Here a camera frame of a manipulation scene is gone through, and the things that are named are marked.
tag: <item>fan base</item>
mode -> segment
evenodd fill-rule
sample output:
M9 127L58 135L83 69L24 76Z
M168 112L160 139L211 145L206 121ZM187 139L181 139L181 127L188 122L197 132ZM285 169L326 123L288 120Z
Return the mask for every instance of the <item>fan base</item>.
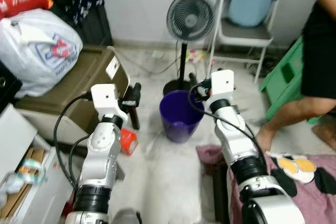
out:
M182 88L180 88L180 81L173 80L168 82L164 88L163 88L163 95L168 94L169 92L175 91L175 90L189 90L190 89L190 83L188 81L183 81Z

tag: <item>electric fan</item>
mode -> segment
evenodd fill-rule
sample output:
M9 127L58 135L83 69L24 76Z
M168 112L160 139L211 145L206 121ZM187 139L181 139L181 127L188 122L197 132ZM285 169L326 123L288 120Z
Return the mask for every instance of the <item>electric fan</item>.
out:
M214 26L214 11L209 0L174 0L167 13L167 27L170 33L182 41L180 76L168 82L163 94L174 90L189 90L184 81L187 43L207 36Z

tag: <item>dark clothing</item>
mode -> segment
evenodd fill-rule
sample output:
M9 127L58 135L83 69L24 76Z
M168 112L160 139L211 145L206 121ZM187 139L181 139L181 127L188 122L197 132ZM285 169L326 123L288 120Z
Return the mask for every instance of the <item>dark clothing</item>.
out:
M50 11L74 28L83 43L113 45L103 0L53 1Z
M336 99L336 20L318 2L303 29L301 93Z

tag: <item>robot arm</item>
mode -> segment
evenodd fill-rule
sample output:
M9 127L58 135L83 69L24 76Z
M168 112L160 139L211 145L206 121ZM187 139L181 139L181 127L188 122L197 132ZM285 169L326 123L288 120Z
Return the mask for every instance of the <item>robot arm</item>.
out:
M211 74L211 95L206 101L212 114L245 131L244 119L231 106L234 73L231 70ZM236 127L215 120L215 133L221 141L226 163L239 185L243 203L243 222L248 224L304 224L299 208L290 196L267 174L266 164L252 139Z
M119 108L114 84L96 84L91 95L100 123L88 138L88 154L79 178L74 211L68 214L66 224L108 223L108 202L121 150L120 130L128 117ZM127 216L133 218L133 224L139 224L136 213L128 210Z

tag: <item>black shorts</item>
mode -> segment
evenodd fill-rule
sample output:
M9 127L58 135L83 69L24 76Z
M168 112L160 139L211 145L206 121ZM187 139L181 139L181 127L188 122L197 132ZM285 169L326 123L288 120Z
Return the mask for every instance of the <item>black shorts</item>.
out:
M336 99L336 22L317 5L303 29L301 93Z

